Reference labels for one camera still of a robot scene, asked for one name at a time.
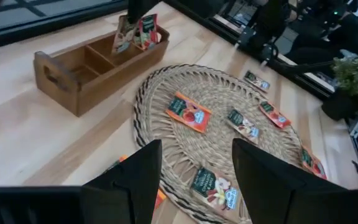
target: red tea packet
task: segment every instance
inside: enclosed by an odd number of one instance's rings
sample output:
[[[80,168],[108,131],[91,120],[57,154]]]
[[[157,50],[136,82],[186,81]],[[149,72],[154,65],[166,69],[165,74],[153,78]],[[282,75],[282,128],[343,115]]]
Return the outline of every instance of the red tea packet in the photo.
[[[154,47],[158,43],[157,15],[143,17],[139,21],[140,41],[144,50]]]
[[[165,112],[173,119],[193,128],[201,133],[205,132],[209,117],[212,112],[195,103],[193,100],[176,92]]]
[[[272,104],[268,101],[261,102],[259,109],[265,114],[270,120],[273,121],[279,128],[285,128],[291,124],[291,121],[282,115]]]
[[[257,87],[258,89],[267,93],[270,88],[270,83],[266,82],[265,80],[259,78],[252,72],[248,71],[244,76],[244,80],[251,83],[253,86]]]
[[[323,178],[325,180],[327,179],[327,175],[324,171],[324,167],[321,161],[316,156],[314,156],[307,147],[302,146],[301,155],[302,166],[305,169],[320,178]]]

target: black pot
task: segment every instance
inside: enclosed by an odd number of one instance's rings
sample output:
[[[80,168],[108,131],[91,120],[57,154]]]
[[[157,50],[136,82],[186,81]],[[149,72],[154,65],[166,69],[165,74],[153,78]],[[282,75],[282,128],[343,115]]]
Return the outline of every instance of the black pot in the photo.
[[[349,96],[344,90],[337,89],[324,101],[321,109],[331,119],[339,121],[354,115],[358,111],[358,99]]]

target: potted plant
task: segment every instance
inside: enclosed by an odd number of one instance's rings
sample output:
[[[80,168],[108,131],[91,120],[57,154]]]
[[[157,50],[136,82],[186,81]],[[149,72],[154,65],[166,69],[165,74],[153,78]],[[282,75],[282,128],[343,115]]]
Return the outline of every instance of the potted plant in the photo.
[[[358,57],[335,58],[334,61],[338,88],[321,108],[331,119],[339,121],[358,111]]]

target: tea packet in box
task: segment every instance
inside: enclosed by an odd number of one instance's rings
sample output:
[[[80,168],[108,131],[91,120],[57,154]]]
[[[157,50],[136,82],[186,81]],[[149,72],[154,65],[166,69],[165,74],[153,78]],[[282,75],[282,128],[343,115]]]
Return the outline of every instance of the tea packet in box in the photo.
[[[158,43],[157,15],[145,16],[139,21],[140,42],[144,50],[151,49]]]
[[[260,130],[238,110],[233,109],[227,116],[227,123],[240,134],[246,137],[250,142],[258,145]]]
[[[112,44],[112,52],[114,54],[121,53],[128,49],[131,41],[134,38],[137,22],[134,24],[129,23],[128,15],[119,17],[118,29]]]
[[[179,92],[175,93],[175,97],[165,112],[173,119],[201,133],[205,132],[209,117],[212,114],[209,109],[198,105]]]
[[[199,168],[190,191],[217,214],[233,223],[239,223],[240,188],[219,171],[209,166]]]

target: tea bag packet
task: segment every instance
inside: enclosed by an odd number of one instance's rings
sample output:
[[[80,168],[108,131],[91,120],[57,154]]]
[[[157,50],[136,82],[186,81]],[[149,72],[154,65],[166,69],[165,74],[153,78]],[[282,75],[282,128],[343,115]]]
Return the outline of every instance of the tea bag packet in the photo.
[[[217,214],[233,223],[239,223],[241,191],[222,173],[212,167],[199,168],[190,192]]]
[[[119,17],[118,29],[112,45],[112,52],[114,54],[121,53],[128,49],[131,41],[134,38],[137,22],[129,23],[128,15]]]
[[[263,101],[259,105],[259,109],[279,128],[285,128],[291,124],[291,121],[284,117],[271,103]]]
[[[302,146],[301,158],[302,166],[306,170],[310,171],[311,173],[320,178],[323,178],[325,180],[327,179],[327,175],[324,171],[324,167],[321,161],[316,156],[314,156],[311,151],[305,146]]]
[[[152,14],[143,17],[139,21],[139,32],[141,47],[144,50],[154,47],[158,43],[157,15]]]
[[[253,123],[244,117],[238,110],[233,109],[227,116],[227,123],[251,143],[258,145],[260,131]]]
[[[252,72],[248,71],[244,76],[244,80],[251,83],[253,86],[257,87],[258,89],[268,92],[270,88],[270,83],[266,82],[265,80],[259,78]]]
[[[212,112],[195,103],[193,100],[176,92],[173,100],[165,112],[173,119],[193,128],[194,130],[204,133]]]

